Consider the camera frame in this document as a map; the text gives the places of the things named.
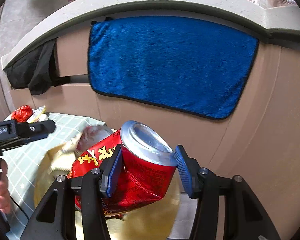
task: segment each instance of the crushed aluminum can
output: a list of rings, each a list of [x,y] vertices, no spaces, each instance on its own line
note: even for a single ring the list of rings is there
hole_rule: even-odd
[[[122,144],[123,167],[111,198],[102,199],[106,217],[122,214],[162,199],[172,180],[177,163],[169,145],[150,127],[136,121],[125,122],[73,163],[68,178],[83,176],[111,157]],[[76,205],[81,208],[80,197]]]

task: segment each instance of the green checkered tablecloth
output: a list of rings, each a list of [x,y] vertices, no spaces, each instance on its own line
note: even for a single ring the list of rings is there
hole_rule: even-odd
[[[9,191],[13,199],[30,217],[34,211],[34,180],[40,161],[51,148],[65,143],[81,132],[87,125],[105,125],[104,122],[90,117],[69,114],[50,113],[49,119],[56,123],[56,130],[46,139],[3,153],[8,164]],[[8,216],[11,231],[7,233],[10,240],[19,240],[27,224],[27,218],[12,203],[12,213]]]

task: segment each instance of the tiled floor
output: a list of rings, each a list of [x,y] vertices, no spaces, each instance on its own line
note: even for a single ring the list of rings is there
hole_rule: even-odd
[[[197,200],[191,199],[184,192],[180,196],[180,207],[176,221],[172,227],[169,238],[188,239],[190,236],[194,215],[197,208]]]

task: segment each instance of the blue towel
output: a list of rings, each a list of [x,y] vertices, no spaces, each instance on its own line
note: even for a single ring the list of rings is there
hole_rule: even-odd
[[[240,99],[257,48],[246,33],[192,18],[93,22],[89,80],[102,95],[224,119]]]

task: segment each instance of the black cable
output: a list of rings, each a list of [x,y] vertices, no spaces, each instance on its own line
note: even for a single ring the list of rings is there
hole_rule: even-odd
[[[23,214],[26,216],[26,218],[29,221],[28,215],[25,213],[25,211],[18,205],[18,203],[10,196],[11,200],[17,205],[17,207],[23,212]]]

